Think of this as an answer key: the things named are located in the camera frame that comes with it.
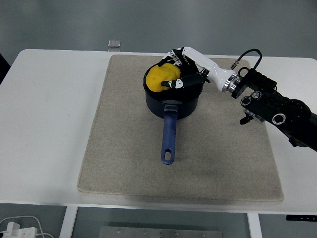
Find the black robot arm segment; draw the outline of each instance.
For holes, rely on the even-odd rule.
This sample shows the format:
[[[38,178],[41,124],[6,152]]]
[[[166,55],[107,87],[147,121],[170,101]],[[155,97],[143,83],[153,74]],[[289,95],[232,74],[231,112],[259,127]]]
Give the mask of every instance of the black robot arm segment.
[[[310,147],[317,151],[317,115],[300,100],[283,97],[276,91],[276,82],[250,69],[241,80],[241,89],[250,87],[254,92],[242,98],[241,105],[246,117],[241,124],[252,118],[266,120],[275,125],[295,147]]]

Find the saucepan handle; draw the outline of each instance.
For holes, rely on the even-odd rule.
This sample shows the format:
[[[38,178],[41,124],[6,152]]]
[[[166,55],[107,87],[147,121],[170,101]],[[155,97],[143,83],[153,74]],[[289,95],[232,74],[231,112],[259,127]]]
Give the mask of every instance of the saucepan handle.
[[[170,165],[175,159],[175,138],[177,122],[177,106],[166,105],[164,108],[164,129],[161,160],[164,164]]]

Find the handle hole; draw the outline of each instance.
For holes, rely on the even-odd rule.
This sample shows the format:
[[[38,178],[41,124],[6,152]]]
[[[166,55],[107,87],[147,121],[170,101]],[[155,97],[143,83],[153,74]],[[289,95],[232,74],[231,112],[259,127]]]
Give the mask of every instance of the handle hole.
[[[165,160],[170,161],[172,159],[172,150],[171,149],[166,149],[165,150]]]

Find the white table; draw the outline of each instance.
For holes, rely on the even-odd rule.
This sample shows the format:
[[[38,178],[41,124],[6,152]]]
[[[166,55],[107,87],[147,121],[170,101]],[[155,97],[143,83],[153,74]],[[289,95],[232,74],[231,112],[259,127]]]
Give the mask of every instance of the white table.
[[[248,213],[253,237],[260,237],[258,213],[317,214],[317,152],[293,148],[269,123],[285,197],[280,204],[175,205],[80,195],[78,175],[113,54],[165,55],[58,50],[24,50],[18,55],[0,86],[0,202],[67,206],[61,237],[68,236],[79,206]],[[254,65],[258,58],[244,59]],[[277,81],[282,95],[304,101],[317,113],[316,60],[263,57],[257,70]]]

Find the metal plate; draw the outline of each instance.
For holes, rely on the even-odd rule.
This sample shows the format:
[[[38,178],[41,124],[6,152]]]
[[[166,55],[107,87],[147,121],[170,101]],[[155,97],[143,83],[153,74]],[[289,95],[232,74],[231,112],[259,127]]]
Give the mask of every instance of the metal plate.
[[[222,232],[100,227],[99,238],[223,238]]]

